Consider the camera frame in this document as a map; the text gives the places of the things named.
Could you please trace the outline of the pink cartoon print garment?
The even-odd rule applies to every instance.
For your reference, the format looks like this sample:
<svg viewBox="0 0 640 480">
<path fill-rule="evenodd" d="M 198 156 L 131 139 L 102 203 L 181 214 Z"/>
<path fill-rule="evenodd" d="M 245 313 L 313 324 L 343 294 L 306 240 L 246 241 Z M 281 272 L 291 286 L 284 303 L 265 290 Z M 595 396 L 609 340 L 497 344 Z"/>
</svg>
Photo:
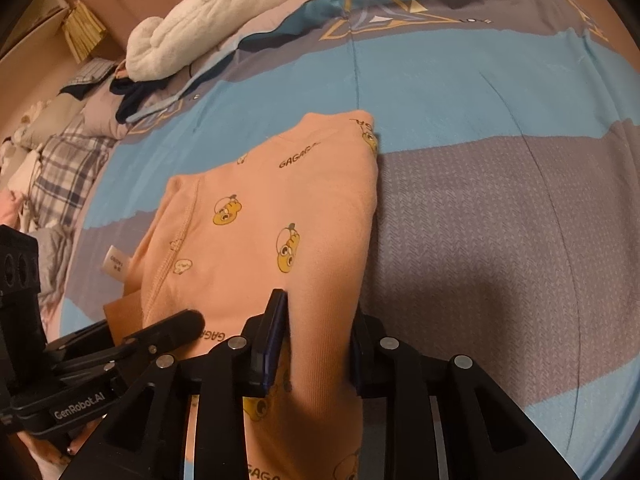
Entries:
<svg viewBox="0 0 640 480">
<path fill-rule="evenodd" d="M 168 181 L 104 308 L 116 340 L 201 312 L 192 358 L 288 295 L 277 378 L 243 403 L 247 466 L 262 479 L 352 479 L 362 408 L 348 380 L 352 321 L 376 208 L 378 142 L 364 110 L 309 113 L 233 162 Z"/>
</svg>

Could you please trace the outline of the grey crumpled cloth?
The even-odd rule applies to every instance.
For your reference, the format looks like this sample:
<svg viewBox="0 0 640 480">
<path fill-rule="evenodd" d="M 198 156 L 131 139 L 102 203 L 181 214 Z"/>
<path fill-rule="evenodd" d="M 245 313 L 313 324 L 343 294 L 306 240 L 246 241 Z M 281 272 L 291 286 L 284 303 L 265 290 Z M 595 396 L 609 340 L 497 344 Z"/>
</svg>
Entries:
<svg viewBox="0 0 640 480">
<path fill-rule="evenodd" d="M 38 242 L 40 312 L 53 309 L 60 301 L 66 271 L 73 252 L 73 232 L 56 224 L 29 233 Z"/>
</svg>

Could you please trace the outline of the plaid grey pillow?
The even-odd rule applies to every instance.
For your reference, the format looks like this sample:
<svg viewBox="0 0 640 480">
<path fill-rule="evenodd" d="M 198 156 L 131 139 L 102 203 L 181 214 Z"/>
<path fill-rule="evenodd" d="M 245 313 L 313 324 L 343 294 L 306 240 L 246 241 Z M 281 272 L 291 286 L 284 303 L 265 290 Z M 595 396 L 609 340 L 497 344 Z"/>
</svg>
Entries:
<svg viewBox="0 0 640 480">
<path fill-rule="evenodd" d="M 43 144 L 40 173 L 29 192 L 32 218 L 39 229 L 75 227 L 115 144 L 110 136 L 87 136 L 83 114 Z"/>
</svg>

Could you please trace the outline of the beige pillow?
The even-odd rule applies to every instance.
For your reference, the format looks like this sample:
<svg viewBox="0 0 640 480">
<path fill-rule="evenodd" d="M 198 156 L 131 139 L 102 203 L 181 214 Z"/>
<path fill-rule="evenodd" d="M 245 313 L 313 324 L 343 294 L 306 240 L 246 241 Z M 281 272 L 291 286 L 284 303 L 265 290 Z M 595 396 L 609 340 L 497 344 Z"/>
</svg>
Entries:
<svg viewBox="0 0 640 480">
<path fill-rule="evenodd" d="M 62 133 L 84 106 L 84 101 L 69 93 L 60 93 L 26 127 L 18 128 L 12 141 L 21 148 L 34 150 Z"/>
</svg>

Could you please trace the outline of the dark navy garment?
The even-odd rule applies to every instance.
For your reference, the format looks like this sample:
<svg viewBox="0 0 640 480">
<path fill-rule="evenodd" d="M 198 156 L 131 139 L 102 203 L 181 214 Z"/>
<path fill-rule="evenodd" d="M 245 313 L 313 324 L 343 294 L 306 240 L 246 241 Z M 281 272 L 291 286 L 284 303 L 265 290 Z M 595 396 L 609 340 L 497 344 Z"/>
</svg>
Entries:
<svg viewBox="0 0 640 480">
<path fill-rule="evenodd" d="M 163 90 L 169 84 L 169 77 L 159 80 L 133 81 L 129 77 L 114 78 L 110 83 L 110 91 L 114 96 L 121 96 L 119 107 L 115 113 L 116 122 L 124 124 L 127 118 L 137 113 L 141 103 L 157 90 Z"/>
</svg>

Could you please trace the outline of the white fluffy blanket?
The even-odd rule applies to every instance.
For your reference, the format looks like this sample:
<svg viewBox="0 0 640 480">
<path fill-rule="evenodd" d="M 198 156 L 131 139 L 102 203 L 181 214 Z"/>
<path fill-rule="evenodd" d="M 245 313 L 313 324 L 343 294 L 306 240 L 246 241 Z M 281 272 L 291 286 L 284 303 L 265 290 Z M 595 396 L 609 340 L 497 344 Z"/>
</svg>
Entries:
<svg viewBox="0 0 640 480">
<path fill-rule="evenodd" d="M 126 71 L 135 81 L 160 80 L 191 64 L 255 16 L 288 0 L 182 0 L 166 16 L 150 16 L 131 32 Z"/>
</svg>

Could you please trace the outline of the stack of yellow books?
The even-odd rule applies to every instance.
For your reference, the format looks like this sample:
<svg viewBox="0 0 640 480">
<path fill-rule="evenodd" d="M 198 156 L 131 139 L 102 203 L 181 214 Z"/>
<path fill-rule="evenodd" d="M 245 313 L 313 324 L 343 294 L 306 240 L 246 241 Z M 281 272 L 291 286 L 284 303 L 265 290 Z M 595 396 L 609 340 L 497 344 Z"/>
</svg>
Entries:
<svg viewBox="0 0 640 480">
<path fill-rule="evenodd" d="M 81 0 L 76 0 L 66 14 L 62 31 L 77 64 L 87 61 L 107 36 L 104 24 Z"/>
</svg>

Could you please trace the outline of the blue grey patterned duvet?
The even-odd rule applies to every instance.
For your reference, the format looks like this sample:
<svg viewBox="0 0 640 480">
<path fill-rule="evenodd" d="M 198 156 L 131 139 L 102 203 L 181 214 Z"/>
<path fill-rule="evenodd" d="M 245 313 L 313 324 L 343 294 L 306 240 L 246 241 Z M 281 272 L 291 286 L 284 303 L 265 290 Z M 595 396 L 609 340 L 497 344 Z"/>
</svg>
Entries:
<svg viewBox="0 0 640 480">
<path fill-rule="evenodd" d="M 364 110 L 376 208 L 357 308 L 466 354 L 582 479 L 639 421 L 639 75 L 574 0 L 293 0 L 142 106 L 80 218 L 60 312 L 105 317 L 168 181 L 309 113 Z"/>
</svg>

